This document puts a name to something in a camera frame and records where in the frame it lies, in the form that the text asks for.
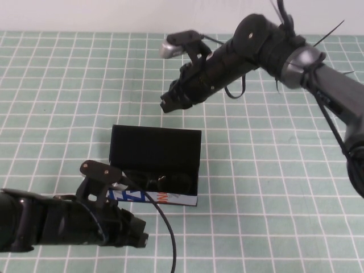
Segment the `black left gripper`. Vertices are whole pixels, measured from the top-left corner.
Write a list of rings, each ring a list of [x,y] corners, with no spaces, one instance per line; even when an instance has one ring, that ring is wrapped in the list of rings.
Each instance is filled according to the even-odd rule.
[[[145,248],[149,234],[144,232],[146,222],[125,209],[118,202],[107,198],[98,208],[101,227],[100,246]]]

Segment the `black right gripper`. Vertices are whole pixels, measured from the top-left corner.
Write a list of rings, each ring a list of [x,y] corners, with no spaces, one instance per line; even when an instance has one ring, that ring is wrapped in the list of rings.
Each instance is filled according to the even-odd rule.
[[[203,103],[219,90],[219,58],[201,56],[180,68],[180,76],[171,82],[169,91],[160,96],[164,113],[189,109]]]

